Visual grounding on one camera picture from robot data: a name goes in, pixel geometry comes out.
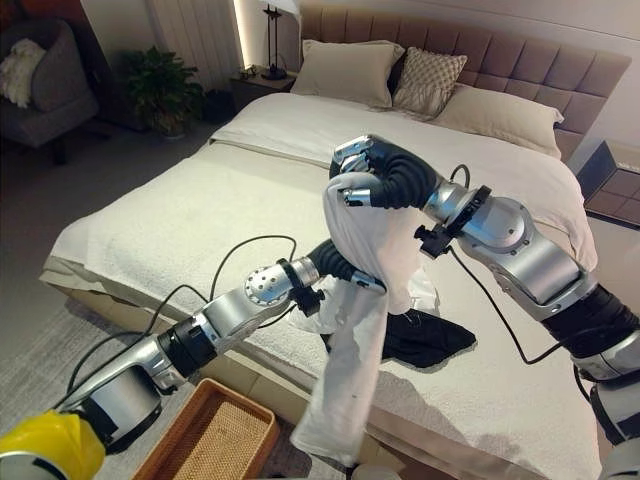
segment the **armchair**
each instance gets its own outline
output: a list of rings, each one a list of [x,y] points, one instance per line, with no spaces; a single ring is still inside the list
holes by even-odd
[[[29,38],[47,50],[31,80],[29,108],[2,99],[0,135],[37,148],[79,126],[98,113],[80,54],[69,25],[59,19],[17,24],[0,35],[0,59],[20,39]],[[54,143],[54,160],[64,163],[64,149]]]

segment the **wicker tray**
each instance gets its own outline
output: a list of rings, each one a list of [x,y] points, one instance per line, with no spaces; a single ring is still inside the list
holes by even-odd
[[[198,384],[133,478],[255,477],[278,432],[272,411],[207,378]]]

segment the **white throw blanket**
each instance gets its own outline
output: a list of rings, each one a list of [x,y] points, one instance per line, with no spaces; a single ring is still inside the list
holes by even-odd
[[[299,449],[351,465],[364,435],[378,380],[387,312],[411,307],[409,279],[418,270],[421,224],[416,209],[348,208],[339,197],[344,188],[367,188],[379,180],[366,173],[335,177],[324,193],[324,213],[338,251],[355,267],[382,280],[387,293],[336,282],[322,306],[335,324],[332,350],[311,401],[291,437]]]
[[[37,43],[23,38],[11,47],[11,53],[0,64],[0,93],[20,108],[31,101],[31,78],[46,54]]]

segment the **white bedsheet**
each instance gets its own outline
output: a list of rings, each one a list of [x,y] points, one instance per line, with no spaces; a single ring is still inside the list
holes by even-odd
[[[486,183],[527,204],[539,224],[568,235],[579,261],[595,266],[579,187],[556,159],[347,102],[294,95],[252,104],[214,135],[214,145],[70,225],[51,255],[159,300],[183,282],[206,291],[226,251],[252,235],[291,234],[304,254],[328,235],[321,206],[328,175],[282,154],[326,164],[333,146],[363,133],[399,143],[445,175],[464,161],[472,186]],[[246,247],[225,267],[218,292],[235,287],[256,265],[286,256],[287,248],[283,242]],[[469,262],[529,356],[549,346],[544,328],[502,295],[484,268]],[[374,405],[549,478],[596,478],[595,421],[573,384],[568,354],[523,365],[483,294],[452,259],[425,259],[424,268],[438,290],[441,315],[474,332],[478,344],[426,371],[385,362]],[[184,295],[174,305],[190,312],[198,302]],[[256,332],[248,343],[313,377],[326,358],[317,335],[285,322]]]

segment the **green plant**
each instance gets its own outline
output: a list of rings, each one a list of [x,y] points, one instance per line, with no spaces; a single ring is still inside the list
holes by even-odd
[[[185,67],[174,52],[152,47],[146,52],[126,52],[123,73],[126,91],[136,115],[167,136],[180,135],[191,120],[202,116],[202,86],[190,81],[196,67]]]

